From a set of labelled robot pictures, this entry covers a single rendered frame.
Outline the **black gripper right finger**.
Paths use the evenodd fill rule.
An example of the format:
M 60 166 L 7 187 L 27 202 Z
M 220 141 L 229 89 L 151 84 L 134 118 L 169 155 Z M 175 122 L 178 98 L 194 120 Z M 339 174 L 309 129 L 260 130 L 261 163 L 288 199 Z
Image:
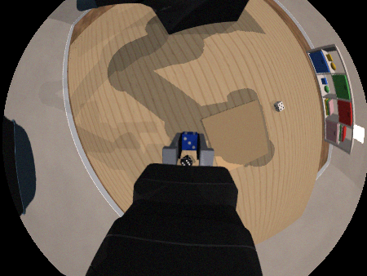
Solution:
M 213 166 L 214 149 L 208 148 L 204 134 L 197 133 L 197 160 L 199 159 L 199 166 Z

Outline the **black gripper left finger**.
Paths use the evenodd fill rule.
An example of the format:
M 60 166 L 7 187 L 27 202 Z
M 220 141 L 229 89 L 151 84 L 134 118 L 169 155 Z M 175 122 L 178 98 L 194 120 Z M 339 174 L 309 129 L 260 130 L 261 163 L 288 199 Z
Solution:
M 163 164 L 177 165 L 182 153 L 182 134 L 181 132 L 177 132 L 170 146 L 164 146 L 162 148 Z

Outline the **blue die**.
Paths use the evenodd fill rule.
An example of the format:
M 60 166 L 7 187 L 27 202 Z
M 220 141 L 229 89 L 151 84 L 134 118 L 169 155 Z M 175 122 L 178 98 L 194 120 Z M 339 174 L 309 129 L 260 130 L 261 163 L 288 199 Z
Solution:
M 182 150 L 197 151 L 197 132 L 184 131 L 182 134 Z

